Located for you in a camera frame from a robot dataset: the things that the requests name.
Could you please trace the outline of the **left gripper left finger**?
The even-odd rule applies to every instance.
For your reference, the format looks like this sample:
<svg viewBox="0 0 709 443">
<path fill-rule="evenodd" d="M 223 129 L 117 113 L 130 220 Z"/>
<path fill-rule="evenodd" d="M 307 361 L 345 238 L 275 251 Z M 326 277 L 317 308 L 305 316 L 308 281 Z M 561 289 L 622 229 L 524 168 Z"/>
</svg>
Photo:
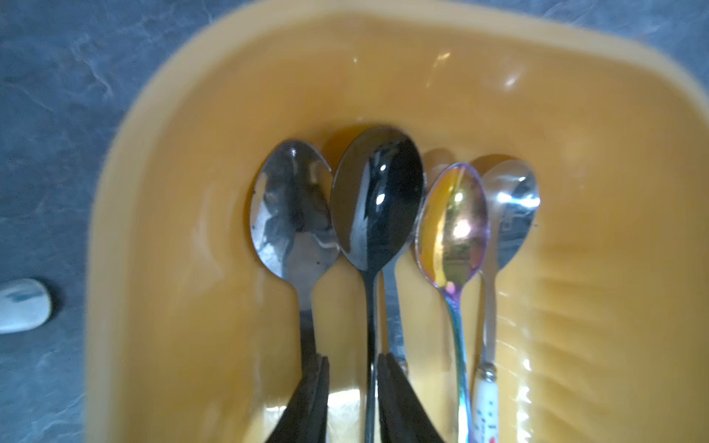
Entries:
<svg viewBox="0 0 709 443">
<path fill-rule="evenodd" d="M 329 394 L 330 362 L 316 354 L 266 442 L 325 443 Z"/>
</svg>

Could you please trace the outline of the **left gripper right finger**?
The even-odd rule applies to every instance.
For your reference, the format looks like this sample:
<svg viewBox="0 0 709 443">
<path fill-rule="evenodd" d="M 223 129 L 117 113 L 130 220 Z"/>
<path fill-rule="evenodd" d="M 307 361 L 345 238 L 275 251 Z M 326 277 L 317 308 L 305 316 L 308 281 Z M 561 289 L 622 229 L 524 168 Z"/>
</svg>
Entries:
<svg viewBox="0 0 709 443">
<path fill-rule="evenodd" d="M 382 442 L 443 441 L 392 354 L 378 355 L 377 379 Z"/>
</svg>

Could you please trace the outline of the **iridescent ornate spoon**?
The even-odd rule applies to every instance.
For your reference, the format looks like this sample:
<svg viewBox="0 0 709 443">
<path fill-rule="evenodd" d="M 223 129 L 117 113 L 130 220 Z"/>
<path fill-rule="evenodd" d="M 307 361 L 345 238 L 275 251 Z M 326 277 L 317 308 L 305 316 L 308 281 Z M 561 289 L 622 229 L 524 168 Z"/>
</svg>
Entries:
<svg viewBox="0 0 709 443">
<path fill-rule="evenodd" d="M 451 316 L 455 352 L 459 442 L 472 442 L 473 419 L 463 332 L 465 284 L 479 271 L 489 243 L 487 203 L 478 172 L 458 162 L 444 169 L 425 200 L 415 234 L 415 255 Z"/>
</svg>

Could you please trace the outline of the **cow pattern handle spoon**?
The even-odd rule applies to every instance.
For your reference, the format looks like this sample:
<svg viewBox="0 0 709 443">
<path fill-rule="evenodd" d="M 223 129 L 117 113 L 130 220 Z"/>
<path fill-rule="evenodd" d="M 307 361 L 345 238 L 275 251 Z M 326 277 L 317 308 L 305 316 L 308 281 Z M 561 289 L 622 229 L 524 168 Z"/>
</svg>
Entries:
<svg viewBox="0 0 709 443">
<path fill-rule="evenodd" d="M 297 293 L 301 365 L 317 354 L 312 292 L 340 255 L 326 188 L 332 170 L 302 140 L 285 140 L 257 174 L 249 208 L 254 249 Z"/>
</svg>

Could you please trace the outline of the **dotted handle spoon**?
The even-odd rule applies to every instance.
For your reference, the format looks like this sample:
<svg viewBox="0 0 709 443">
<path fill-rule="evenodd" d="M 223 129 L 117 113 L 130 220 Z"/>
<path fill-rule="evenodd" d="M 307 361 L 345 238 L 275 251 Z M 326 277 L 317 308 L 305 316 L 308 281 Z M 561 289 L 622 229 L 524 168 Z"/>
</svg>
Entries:
<svg viewBox="0 0 709 443">
<path fill-rule="evenodd" d="M 500 162 L 483 175 L 489 211 L 489 246 L 482 266 L 483 336 L 473 392 L 473 441 L 500 440 L 499 386 L 496 368 L 498 273 L 527 238 L 540 206 L 535 174 L 521 160 Z"/>
</svg>

